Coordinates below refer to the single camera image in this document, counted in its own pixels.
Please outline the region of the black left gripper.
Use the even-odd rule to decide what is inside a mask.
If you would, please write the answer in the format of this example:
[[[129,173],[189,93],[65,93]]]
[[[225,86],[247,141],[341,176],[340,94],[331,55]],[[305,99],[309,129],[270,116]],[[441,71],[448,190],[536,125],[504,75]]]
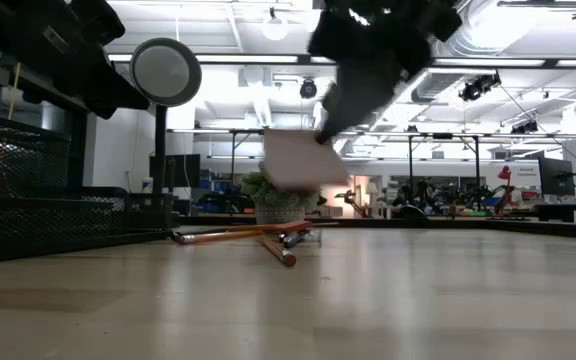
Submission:
[[[0,0],[2,47],[60,89],[81,89],[86,107],[104,119],[150,101],[110,65],[104,46],[125,27],[106,0]]]

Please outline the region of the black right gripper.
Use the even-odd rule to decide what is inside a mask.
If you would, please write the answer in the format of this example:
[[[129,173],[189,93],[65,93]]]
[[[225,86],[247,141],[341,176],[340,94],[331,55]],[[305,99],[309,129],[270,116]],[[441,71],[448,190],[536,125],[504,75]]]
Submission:
[[[432,62],[431,37],[447,41],[461,26],[459,0],[323,0],[324,8],[307,51],[338,64],[393,61],[397,64],[341,64],[322,107],[327,111],[316,141],[324,144],[362,124],[386,105],[401,80]]]

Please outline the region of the black red handled scissors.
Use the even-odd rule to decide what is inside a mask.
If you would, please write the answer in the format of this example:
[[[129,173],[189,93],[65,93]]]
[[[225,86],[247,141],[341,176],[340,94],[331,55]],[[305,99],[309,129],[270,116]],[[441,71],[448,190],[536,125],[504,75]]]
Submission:
[[[285,249],[291,249],[302,242],[316,242],[317,244],[322,243],[322,231],[321,230],[299,230],[292,233],[280,234],[279,242]]]

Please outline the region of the black mesh desk organizer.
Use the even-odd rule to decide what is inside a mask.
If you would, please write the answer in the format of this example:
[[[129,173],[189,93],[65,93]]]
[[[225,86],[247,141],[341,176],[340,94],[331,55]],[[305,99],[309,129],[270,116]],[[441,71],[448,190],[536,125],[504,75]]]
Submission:
[[[70,138],[0,118],[0,261],[172,237],[170,200],[69,183]]]

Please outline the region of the black office desk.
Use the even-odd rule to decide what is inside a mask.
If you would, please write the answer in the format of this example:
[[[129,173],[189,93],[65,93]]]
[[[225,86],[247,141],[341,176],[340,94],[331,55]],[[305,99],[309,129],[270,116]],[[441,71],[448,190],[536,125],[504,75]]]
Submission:
[[[576,204],[537,204],[533,211],[540,221],[560,220],[573,223]]]

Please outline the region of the black desk lamp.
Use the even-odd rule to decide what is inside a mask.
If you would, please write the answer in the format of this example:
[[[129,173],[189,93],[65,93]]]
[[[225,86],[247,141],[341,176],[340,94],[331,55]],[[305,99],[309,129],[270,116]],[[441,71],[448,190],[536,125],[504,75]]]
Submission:
[[[172,195],[165,193],[167,111],[188,103],[197,94],[202,72],[194,53],[171,38],[153,38],[141,43],[130,61],[133,84],[155,105],[155,150],[151,177],[152,210],[163,230],[172,228]]]

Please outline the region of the black computer monitor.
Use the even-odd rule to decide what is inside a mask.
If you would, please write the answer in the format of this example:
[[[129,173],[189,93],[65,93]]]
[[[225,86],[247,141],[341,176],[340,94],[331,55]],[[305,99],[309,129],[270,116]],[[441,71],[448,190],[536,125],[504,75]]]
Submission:
[[[538,165],[543,195],[575,195],[573,168],[570,161],[539,158]]]
[[[201,156],[199,154],[167,155],[164,165],[164,188],[200,187]]]

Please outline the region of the overhead beam with light strips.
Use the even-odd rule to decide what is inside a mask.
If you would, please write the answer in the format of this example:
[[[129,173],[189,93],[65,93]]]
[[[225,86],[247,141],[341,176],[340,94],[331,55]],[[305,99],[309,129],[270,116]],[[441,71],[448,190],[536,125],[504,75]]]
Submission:
[[[282,64],[303,66],[334,65],[325,57],[263,54],[199,54],[197,59],[206,65]],[[570,69],[576,70],[576,58],[504,58],[504,57],[442,57],[431,61],[430,67],[439,68],[508,68],[508,69]]]

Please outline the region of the black ceiling spotlight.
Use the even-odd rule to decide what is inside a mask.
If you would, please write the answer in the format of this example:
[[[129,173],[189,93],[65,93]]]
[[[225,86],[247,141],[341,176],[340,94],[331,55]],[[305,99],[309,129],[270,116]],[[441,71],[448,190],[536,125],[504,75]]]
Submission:
[[[500,84],[501,79],[498,72],[479,75],[472,81],[466,82],[463,89],[459,91],[458,96],[465,102],[476,101]]]

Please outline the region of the artificial green potted plant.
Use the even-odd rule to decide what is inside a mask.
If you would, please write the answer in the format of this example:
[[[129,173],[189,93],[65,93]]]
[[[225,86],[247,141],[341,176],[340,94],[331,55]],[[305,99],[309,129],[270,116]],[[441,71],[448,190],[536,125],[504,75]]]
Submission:
[[[304,220],[306,214],[318,206],[320,198],[319,190],[276,187],[271,183],[262,161],[258,163],[256,172],[242,176],[240,190],[253,201],[258,225]]]

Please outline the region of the red desk lamp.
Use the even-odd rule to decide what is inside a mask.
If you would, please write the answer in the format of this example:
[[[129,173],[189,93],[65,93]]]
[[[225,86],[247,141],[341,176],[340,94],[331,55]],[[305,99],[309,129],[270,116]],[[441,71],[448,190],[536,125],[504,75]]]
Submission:
[[[501,186],[503,193],[502,193],[502,196],[501,196],[499,202],[495,206],[495,214],[499,217],[503,217],[504,212],[505,212],[505,207],[506,207],[507,203],[511,200],[512,192],[514,190],[514,188],[511,186],[512,171],[510,170],[510,167],[508,165],[505,165],[502,168],[502,170],[499,172],[497,177],[501,180],[506,181],[506,184]]]

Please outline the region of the black aluminium table frame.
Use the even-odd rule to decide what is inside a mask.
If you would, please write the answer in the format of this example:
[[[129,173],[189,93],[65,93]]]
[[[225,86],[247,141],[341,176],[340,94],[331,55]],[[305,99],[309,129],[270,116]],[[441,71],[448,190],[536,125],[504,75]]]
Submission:
[[[333,229],[413,229],[413,230],[490,230],[533,235],[576,238],[576,224],[558,222],[485,220],[483,218],[450,219],[310,219],[315,227]],[[173,233],[189,233],[218,228],[256,226],[252,217],[196,216],[177,217],[172,221]]]

